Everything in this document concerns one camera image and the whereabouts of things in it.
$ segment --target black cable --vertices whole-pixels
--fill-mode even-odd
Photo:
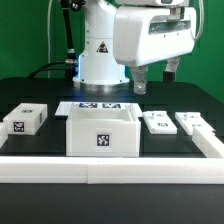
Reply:
[[[48,63],[46,65],[43,65],[42,67],[40,67],[36,71],[30,73],[27,76],[27,78],[32,79],[32,78],[34,78],[36,76],[36,74],[38,74],[39,72],[41,72],[41,70],[46,69],[46,68],[49,68],[49,67],[51,67],[53,65],[60,65],[60,64],[65,64],[65,62],[64,61],[55,61],[55,62]]]
[[[71,24],[70,24],[70,18],[69,18],[69,11],[68,11],[68,9],[63,9],[62,11],[63,11],[64,21],[65,21],[67,47],[69,50],[74,49],[73,40],[72,40],[72,30],[71,30]]]

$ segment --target green background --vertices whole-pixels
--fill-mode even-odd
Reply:
[[[197,84],[224,102],[223,0],[205,2],[204,33],[194,51],[181,58],[176,81]],[[0,20],[0,79],[24,77],[47,63],[48,0],[3,1]],[[70,12],[75,49],[84,48],[84,15]],[[51,14],[52,61],[66,58],[63,16],[58,0]],[[148,80],[162,80],[165,62],[150,65]]]

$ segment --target black table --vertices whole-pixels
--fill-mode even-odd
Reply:
[[[144,96],[133,90],[84,92],[60,79],[0,81],[0,119],[20,103],[48,104],[48,118],[35,136],[10,135],[1,155],[65,156],[66,117],[60,101],[139,103],[143,111],[165,110],[177,135],[151,135],[142,122],[141,157],[204,155],[175,120],[175,112],[201,112],[223,140],[224,105],[193,84],[152,82]],[[222,185],[1,184],[0,223],[223,223]]]

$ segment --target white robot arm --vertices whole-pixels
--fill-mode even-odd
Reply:
[[[196,11],[186,0],[117,0],[114,24],[114,57],[129,66],[134,91],[144,94],[148,65],[167,60],[164,81],[175,79],[179,56],[193,50]]]
[[[79,6],[70,1],[74,9]],[[86,0],[85,49],[79,57],[74,86],[110,90],[127,84],[124,66],[131,68],[134,91],[144,94],[148,65],[167,60],[165,81],[175,79],[179,56],[190,53],[196,41],[194,0]]]

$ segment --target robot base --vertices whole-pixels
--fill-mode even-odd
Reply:
[[[94,92],[113,92],[118,91],[121,89],[129,89],[129,82],[113,84],[113,85],[97,85],[97,84],[88,84],[83,82],[73,81],[73,87],[87,90],[87,91],[94,91]]]

